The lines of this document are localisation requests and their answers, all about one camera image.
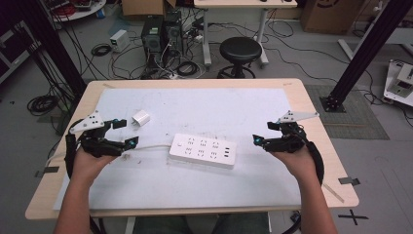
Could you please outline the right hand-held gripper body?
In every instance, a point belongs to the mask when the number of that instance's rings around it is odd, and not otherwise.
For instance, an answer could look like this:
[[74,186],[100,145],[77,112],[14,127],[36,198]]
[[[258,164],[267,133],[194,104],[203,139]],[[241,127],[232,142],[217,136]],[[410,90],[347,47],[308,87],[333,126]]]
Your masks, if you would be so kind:
[[267,152],[293,153],[301,149],[308,141],[304,128],[298,121],[319,117],[319,113],[288,110],[277,121],[281,124],[282,136],[279,138],[264,138],[263,149]]

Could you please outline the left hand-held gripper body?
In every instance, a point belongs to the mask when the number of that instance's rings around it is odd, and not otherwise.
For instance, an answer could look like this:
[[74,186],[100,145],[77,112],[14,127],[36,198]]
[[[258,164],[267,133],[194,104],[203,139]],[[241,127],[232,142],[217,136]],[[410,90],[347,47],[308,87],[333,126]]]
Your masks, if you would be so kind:
[[125,151],[125,143],[105,138],[106,132],[109,129],[113,129],[113,120],[104,121],[99,111],[95,110],[84,119],[76,121],[69,128],[69,133],[75,134],[80,132],[79,141],[83,149],[96,158],[103,155],[120,156]]

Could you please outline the person's left hand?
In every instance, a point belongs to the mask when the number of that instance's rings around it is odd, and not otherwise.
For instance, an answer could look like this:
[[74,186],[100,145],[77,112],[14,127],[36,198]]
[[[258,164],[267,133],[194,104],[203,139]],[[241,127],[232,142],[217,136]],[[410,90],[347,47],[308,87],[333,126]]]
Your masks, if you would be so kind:
[[91,186],[104,167],[114,160],[114,156],[103,155],[96,158],[83,148],[80,148],[75,155],[71,180]]

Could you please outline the person's right hand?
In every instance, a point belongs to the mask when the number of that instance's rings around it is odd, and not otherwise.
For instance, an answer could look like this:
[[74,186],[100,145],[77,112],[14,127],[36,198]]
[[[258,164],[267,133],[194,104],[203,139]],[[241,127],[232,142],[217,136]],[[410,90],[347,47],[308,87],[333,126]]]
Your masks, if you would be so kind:
[[319,184],[314,160],[306,146],[294,153],[273,152],[272,155],[284,163],[299,184]]

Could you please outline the white charger adapter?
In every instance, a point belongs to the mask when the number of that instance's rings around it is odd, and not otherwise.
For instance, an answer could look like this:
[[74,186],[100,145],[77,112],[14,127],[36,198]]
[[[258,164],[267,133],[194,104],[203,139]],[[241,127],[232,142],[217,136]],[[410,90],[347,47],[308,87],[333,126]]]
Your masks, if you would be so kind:
[[139,110],[132,116],[132,123],[142,127],[150,121],[150,115],[145,110]]

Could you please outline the black tape piece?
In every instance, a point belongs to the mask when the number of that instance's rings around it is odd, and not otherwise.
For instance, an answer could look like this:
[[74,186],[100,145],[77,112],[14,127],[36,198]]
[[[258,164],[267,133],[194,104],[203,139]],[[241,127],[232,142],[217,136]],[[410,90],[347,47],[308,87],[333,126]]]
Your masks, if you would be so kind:
[[43,177],[44,174],[57,173],[59,167],[45,167],[43,170],[37,171],[35,177]]
[[356,186],[356,185],[360,184],[360,181],[358,180],[358,178],[352,178],[350,176],[340,177],[340,178],[338,178],[338,180],[341,184],[350,184],[352,186]]

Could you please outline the white power strip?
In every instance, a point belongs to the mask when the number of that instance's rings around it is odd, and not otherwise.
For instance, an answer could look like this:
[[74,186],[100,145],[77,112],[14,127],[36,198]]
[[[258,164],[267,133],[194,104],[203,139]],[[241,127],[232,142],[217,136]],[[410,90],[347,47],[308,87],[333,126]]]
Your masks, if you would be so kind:
[[236,163],[236,151],[237,145],[231,141],[176,134],[169,156],[174,160],[233,169]]

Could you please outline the white table mat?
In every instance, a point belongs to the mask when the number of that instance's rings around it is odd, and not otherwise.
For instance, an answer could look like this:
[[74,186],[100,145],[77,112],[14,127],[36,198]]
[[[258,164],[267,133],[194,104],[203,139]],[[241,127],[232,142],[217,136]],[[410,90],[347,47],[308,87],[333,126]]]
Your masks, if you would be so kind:
[[[138,137],[136,149],[106,166],[90,192],[93,210],[297,207],[295,178],[283,163],[253,144],[253,135],[277,137],[267,127],[290,106],[281,89],[106,89],[96,110],[128,125],[109,139]],[[132,116],[150,115],[142,127]],[[228,140],[237,145],[233,169],[176,161],[176,134]]]

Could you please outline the clear tape strip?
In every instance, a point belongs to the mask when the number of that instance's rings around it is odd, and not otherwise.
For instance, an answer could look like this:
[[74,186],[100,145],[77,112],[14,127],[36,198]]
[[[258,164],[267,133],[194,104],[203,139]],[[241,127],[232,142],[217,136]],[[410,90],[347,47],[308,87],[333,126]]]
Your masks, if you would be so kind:
[[345,203],[345,200],[332,187],[330,187],[328,184],[324,183],[322,186],[327,191],[329,191],[338,201],[340,201],[343,204]]

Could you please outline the grey floor mat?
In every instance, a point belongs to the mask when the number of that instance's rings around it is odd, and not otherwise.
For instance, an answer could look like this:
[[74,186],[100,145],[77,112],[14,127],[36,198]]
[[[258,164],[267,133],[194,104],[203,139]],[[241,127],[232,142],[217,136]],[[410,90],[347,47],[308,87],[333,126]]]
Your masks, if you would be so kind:
[[306,85],[305,88],[330,138],[389,139],[360,92],[350,92],[341,110],[327,112],[321,99],[329,95],[333,86]]

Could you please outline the white bench power supply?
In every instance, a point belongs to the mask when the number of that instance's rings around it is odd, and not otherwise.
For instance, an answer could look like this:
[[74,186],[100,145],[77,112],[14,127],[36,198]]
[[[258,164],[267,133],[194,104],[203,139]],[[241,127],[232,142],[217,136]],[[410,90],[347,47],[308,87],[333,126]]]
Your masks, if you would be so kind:
[[121,53],[130,43],[129,34],[126,30],[121,29],[110,37],[112,50]]

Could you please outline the black round stool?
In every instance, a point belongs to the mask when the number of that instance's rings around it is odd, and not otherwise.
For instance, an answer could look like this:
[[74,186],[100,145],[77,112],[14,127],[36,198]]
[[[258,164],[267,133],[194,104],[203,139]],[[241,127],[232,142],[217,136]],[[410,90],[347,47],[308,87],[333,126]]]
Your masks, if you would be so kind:
[[219,52],[231,65],[221,68],[218,78],[245,78],[244,71],[255,78],[254,72],[245,65],[251,65],[261,57],[262,48],[258,42],[248,37],[231,37],[220,44]]

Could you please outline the person's legs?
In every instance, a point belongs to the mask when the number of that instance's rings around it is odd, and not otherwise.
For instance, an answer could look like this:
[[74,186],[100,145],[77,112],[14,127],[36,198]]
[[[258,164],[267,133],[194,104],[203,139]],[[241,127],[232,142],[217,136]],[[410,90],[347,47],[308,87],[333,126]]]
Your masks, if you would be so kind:
[[[195,234],[185,215],[138,217],[132,234]],[[220,214],[210,234],[270,234],[267,213]]]

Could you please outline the black computer tower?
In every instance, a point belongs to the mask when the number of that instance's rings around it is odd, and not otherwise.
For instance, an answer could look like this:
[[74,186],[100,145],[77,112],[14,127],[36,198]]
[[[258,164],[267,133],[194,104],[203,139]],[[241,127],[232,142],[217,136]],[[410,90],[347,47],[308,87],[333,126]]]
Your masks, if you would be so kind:
[[179,57],[183,53],[181,12],[167,12],[164,23],[170,44],[169,54],[172,57]]
[[161,62],[161,55],[164,50],[162,16],[150,15],[146,18],[141,31],[141,40],[148,66],[151,68],[157,67]]

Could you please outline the black tape cross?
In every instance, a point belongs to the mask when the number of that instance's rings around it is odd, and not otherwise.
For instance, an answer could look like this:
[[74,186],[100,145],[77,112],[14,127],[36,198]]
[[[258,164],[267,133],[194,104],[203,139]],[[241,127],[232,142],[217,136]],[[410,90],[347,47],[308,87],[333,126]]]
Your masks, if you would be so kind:
[[368,216],[355,214],[355,212],[352,209],[349,209],[349,212],[347,214],[338,214],[338,217],[351,219],[355,226],[358,226],[359,220],[369,219]]

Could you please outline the round white table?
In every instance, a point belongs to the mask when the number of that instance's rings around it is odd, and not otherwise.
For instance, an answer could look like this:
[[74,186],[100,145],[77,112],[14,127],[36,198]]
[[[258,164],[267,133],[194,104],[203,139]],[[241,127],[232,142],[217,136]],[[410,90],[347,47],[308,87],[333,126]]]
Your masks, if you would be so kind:
[[100,11],[106,0],[41,0],[53,21],[77,20]]

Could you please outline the grey metal rack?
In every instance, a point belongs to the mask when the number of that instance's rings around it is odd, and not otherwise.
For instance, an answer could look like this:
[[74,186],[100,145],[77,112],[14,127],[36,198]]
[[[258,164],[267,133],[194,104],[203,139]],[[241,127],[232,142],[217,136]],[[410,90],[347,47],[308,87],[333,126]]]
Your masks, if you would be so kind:
[[40,45],[23,20],[14,25],[0,23],[0,84],[36,52]]

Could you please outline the white device with boards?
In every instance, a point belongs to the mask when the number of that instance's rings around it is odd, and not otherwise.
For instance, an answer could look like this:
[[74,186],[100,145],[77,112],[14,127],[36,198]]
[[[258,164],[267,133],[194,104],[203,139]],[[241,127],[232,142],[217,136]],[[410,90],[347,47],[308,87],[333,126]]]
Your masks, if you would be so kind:
[[413,107],[413,64],[397,59],[389,62],[384,98]]

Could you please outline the large brown cardboard box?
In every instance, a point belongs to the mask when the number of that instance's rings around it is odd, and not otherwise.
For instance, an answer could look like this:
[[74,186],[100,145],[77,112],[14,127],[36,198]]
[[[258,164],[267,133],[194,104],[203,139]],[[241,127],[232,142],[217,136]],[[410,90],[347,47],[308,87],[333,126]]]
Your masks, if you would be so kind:
[[365,0],[307,0],[300,22],[305,32],[346,34]]

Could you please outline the white desk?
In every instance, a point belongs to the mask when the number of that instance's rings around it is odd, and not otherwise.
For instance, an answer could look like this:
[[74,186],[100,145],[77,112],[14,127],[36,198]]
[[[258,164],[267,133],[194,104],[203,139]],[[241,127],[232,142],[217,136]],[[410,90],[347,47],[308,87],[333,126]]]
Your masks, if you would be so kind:
[[270,9],[293,9],[297,7],[295,0],[194,0],[194,6],[203,10],[203,59],[206,68],[212,65],[211,53],[208,39],[208,11],[210,9],[259,9],[259,27],[254,40],[262,45],[263,33],[266,24],[266,18]]

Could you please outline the black aluminium frame post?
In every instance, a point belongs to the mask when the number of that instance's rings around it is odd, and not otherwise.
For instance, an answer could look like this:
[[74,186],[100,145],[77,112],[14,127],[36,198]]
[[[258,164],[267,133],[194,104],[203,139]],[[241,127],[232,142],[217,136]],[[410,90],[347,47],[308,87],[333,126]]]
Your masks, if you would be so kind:
[[320,97],[325,112],[344,112],[343,102],[362,73],[413,7],[413,0],[390,0],[369,27],[350,64],[327,97]]
[[80,99],[87,88],[70,55],[54,30],[40,0],[13,0],[30,31],[46,49],[75,98]]

